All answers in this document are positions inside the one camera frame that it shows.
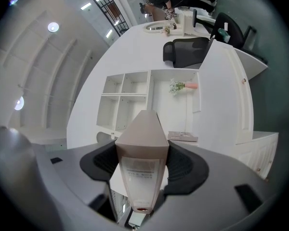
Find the flower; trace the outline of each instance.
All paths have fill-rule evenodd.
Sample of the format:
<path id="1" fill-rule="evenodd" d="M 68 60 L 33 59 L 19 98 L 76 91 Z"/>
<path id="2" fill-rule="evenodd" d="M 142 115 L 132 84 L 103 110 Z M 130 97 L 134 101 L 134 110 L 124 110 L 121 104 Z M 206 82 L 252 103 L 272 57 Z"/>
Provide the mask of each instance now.
<path id="1" fill-rule="evenodd" d="M 177 82 L 174 79 L 171 79 L 169 92 L 175 96 L 175 95 L 177 95 L 177 92 L 179 90 L 182 90 L 184 87 L 185 87 L 185 84 L 183 82 Z"/>

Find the book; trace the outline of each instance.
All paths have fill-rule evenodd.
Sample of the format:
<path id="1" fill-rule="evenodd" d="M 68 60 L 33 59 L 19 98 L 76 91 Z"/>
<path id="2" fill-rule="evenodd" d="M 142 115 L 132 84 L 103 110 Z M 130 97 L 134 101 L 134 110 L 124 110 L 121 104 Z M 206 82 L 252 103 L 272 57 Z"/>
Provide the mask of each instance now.
<path id="1" fill-rule="evenodd" d="M 168 139 L 173 141 L 198 141 L 198 137 L 193 136 L 191 133 L 173 131 L 168 132 Z"/>

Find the black metal grid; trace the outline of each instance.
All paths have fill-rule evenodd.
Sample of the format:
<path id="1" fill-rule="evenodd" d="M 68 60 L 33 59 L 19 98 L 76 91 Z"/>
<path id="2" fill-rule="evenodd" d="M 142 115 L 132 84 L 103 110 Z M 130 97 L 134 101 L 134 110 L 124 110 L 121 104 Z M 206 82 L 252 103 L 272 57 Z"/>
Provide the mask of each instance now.
<path id="1" fill-rule="evenodd" d="M 119 35 L 119 37 L 129 29 L 129 26 L 127 25 L 123 15 L 121 14 L 119 8 L 113 0 L 93 0 L 93 2 L 95 2 L 97 7 L 103 12 L 109 23 L 112 25 L 113 29 Z M 110 4 L 112 4 L 112 6 L 115 6 L 116 8 L 114 14 L 112 14 L 108 7 L 108 5 Z"/>

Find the shoe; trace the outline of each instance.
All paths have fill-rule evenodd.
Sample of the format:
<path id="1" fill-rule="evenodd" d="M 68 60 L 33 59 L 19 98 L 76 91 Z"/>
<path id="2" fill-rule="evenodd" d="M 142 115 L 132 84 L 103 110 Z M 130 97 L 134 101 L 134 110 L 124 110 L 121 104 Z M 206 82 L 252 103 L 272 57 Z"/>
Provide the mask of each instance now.
<path id="1" fill-rule="evenodd" d="M 214 11 L 215 11 L 215 9 L 213 9 L 213 11 L 209 13 L 209 16 L 212 16 Z"/>
<path id="2" fill-rule="evenodd" d="M 217 0 L 215 0 L 214 2 L 211 3 L 213 7 L 215 7 L 217 5 Z"/>

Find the person's arm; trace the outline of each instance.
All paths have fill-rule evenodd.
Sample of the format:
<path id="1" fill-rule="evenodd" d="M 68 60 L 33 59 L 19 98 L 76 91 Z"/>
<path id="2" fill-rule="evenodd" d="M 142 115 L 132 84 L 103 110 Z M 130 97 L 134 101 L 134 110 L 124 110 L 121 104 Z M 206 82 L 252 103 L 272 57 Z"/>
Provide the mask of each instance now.
<path id="1" fill-rule="evenodd" d="M 174 11 L 174 9 L 171 7 L 171 1 L 170 0 L 168 0 L 168 2 L 166 2 L 166 6 L 167 6 L 167 9 L 169 9 L 171 13 Z"/>

